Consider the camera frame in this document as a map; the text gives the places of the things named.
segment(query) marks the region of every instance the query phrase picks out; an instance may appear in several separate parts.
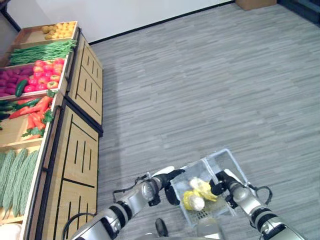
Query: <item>cardboard box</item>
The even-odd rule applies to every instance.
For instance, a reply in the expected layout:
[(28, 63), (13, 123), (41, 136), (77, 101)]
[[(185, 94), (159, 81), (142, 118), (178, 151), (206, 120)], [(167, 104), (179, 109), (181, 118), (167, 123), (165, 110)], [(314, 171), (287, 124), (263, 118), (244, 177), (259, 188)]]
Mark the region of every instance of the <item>cardboard box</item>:
[(244, 10), (251, 10), (275, 5), (277, 0), (235, 0), (235, 3)]

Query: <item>gray carpet floor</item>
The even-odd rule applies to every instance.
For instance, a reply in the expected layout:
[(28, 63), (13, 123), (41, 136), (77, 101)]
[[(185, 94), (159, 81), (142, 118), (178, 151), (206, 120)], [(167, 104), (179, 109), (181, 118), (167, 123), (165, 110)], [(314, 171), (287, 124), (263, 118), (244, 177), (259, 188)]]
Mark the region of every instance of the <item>gray carpet floor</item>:
[[(271, 187), (270, 208), (320, 239), (318, 27), (280, 5), (229, 4), (92, 47), (104, 66), (98, 210), (146, 171), (229, 148), (254, 185)], [(161, 199), (118, 239), (155, 232), (156, 218), (172, 236), (195, 235)], [(241, 214), (220, 221), (229, 240), (259, 237)]]

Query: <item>green beans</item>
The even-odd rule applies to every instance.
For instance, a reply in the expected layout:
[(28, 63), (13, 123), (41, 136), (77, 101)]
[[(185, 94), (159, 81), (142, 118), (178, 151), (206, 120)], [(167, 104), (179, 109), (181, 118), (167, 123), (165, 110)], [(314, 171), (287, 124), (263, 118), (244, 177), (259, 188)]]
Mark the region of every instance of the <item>green beans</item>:
[(55, 41), (46, 45), (32, 46), (29, 48), (14, 49), (10, 56), (10, 65), (34, 63), (36, 60), (53, 60), (65, 58), (72, 48), (77, 45), (76, 40)]

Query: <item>black baseboard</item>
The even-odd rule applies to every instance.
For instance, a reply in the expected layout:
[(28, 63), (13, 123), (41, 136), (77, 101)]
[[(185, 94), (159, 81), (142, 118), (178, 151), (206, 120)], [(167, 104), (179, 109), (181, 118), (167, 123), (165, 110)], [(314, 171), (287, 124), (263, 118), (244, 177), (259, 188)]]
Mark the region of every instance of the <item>black baseboard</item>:
[(152, 27), (152, 26), (155, 26), (155, 25), (163, 24), (163, 23), (166, 23), (166, 22), (169, 22), (169, 21), (172, 21), (172, 20), (175, 20), (175, 19), (179, 19), (179, 18), (188, 16), (188, 15), (191, 15), (191, 14), (196, 14), (196, 13), (199, 13), (199, 12), (202, 12), (202, 11), (206, 11), (206, 10), (209, 10), (209, 9), (214, 9), (214, 8), (217, 8), (217, 7), (220, 7), (220, 6), (224, 6), (224, 5), (227, 5), (227, 4), (232, 4), (234, 2), (235, 2), (235, 0), (227, 1), (227, 2), (224, 2), (224, 3), (217, 4), (217, 5), (208, 6), (208, 7), (201, 8), (201, 9), (198, 9), (198, 10), (195, 10), (195, 11), (187, 12), (187, 13), (184, 13), (184, 14), (181, 14), (181, 15), (178, 15), (178, 16), (174, 16), (174, 17), (165, 19), (165, 20), (161, 20), (161, 21), (157, 21), (157, 22), (145, 25), (145, 26), (141, 26), (141, 27), (129, 30), (129, 31), (121, 32), (121, 33), (118, 33), (116, 35), (108, 36), (108, 37), (105, 37), (105, 38), (90, 42), (89, 44), (93, 45), (93, 44), (101, 43), (101, 42), (109, 40), (109, 39), (114, 39), (114, 38), (122, 36), (122, 35), (130, 34), (130, 33), (133, 33), (133, 32), (136, 32), (136, 31), (139, 31), (139, 30), (142, 30), (142, 29), (146, 29), (146, 28), (149, 28), (149, 27)]

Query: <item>cucumber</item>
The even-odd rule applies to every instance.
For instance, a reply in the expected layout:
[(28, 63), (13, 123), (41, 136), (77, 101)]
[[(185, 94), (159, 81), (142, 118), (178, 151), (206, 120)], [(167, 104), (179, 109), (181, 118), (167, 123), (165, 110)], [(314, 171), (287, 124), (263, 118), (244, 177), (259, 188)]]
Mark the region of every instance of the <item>cucumber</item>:
[(14, 107), (12, 105), (0, 105), (0, 111), (12, 111)]
[(19, 82), (19, 84), (16, 86), (15, 88), (15, 96), (16, 97), (20, 97), (24, 91), (25, 86), (27, 85), (28, 81), (22, 80), (21, 82)]
[(7, 211), (11, 208), (12, 202), (14, 199), (14, 192), (13, 192), (13, 187), (16, 181), (16, 178), (18, 176), (18, 170), (20, 169), (21, 164), (23, 161), (26, 159), (28, 155), (28, 150), (26, 148), (23, 148), (16, 158), (14, 159), (10, 171), (9, 171), (9, 176), (8, 176), (8, 181), (6, 183), (5, 191), (4, 191), (4, 196), (3, 196), (3, 201), (2, 201), (2, 206), (4, 207), (4, 210)]
[(28, 195), (30, 192), (30, 186), (32, 182), (32, 178), (34, 176), (35, 166), (38, 158), (38, 151), (36, 154), (30, 159), (30, 163), (28, 164), (27, 174), (25, 175), (25, 179), (23, 180), (23, 187), (21, 191), (21, 201), (20, 201), (20, 214), (25, 214), (26, 205), (28, 201)]
[(0, 120), (4, 120), (10, 117), (9, 113), (1, 113), (0, 114)]
[(12, 165), (12, 162), (15, 160), (15, 158), (16, 158), (15, 151), (9, 150), (5, 156), (4, 163), (0, 171), (0, 207), (2, 207), (2, 202), (4, 199), (4, 193), (5, 193), (6, 185), (8, 182), (10, 167)]
[(36, 99), (30, 100), (30, 101), (27, 101), (24, 104), (18, 105), (15, 108), (17, 110), (19, 110), (19, 109), (22, 109), (23, 107), (26, 107), (26, 106), (31, 107), (31, 106), (36, 105), (40, 100), (41, 100), (41, 98), (36, 98)]
[(0, 105), (6, 105), (8, 103), (9, 103), (8, 100), (0, 100)]

